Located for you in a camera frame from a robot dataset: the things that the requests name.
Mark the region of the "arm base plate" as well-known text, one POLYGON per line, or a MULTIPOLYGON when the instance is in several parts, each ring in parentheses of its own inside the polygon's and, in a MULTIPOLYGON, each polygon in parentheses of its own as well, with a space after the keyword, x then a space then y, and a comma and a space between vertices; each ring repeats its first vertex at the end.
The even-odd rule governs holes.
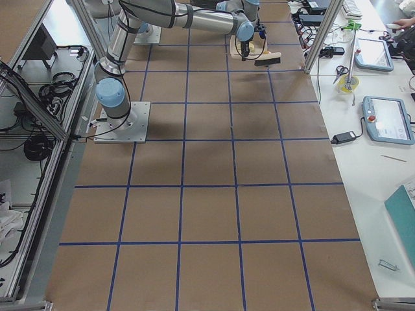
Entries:
POLYGON ((96 143, 144 143, 147 137, 150 102, 132 102, 130 114, 121 127, 124 119, 107 118, 104 109, 101 109, 99 122, 93 140, 96 143))
POLYGON ((142 24, 136 38, 134 45, 152 45, 159 44, 161 39, 161 27, 150 25, 148 23, 142 24))

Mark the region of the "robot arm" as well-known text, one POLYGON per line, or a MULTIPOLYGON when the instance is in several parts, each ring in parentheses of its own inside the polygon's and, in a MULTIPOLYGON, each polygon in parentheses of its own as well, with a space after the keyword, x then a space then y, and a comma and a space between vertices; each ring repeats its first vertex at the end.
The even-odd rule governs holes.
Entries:
MULTIPOLYGON (((118 1, 85 0, 84 4, 108 46, 117 24, 121 7, 118 1)), ((134 45, 159 44, 161 28, 143 23, 134 40, 134 45)))
POLYGON ((121 8, 106 54, 95 68, 95 94, 111 131, 129 126, 132 104, 124 81, 133 45, 160 42, 161 29, 180 27, 232 35, 243 60, 257 30, 259 1, 222 1, 201 8, 176 1, 120 1, 121 8))

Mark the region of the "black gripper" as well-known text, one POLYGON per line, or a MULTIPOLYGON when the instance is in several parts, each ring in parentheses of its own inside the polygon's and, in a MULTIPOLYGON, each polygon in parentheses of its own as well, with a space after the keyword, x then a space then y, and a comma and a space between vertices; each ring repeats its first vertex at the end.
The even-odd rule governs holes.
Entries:
POLYGON ((241 41, 240 48, 241 59, 242 61, 246 61, 250 54, 250 41, 241 41))

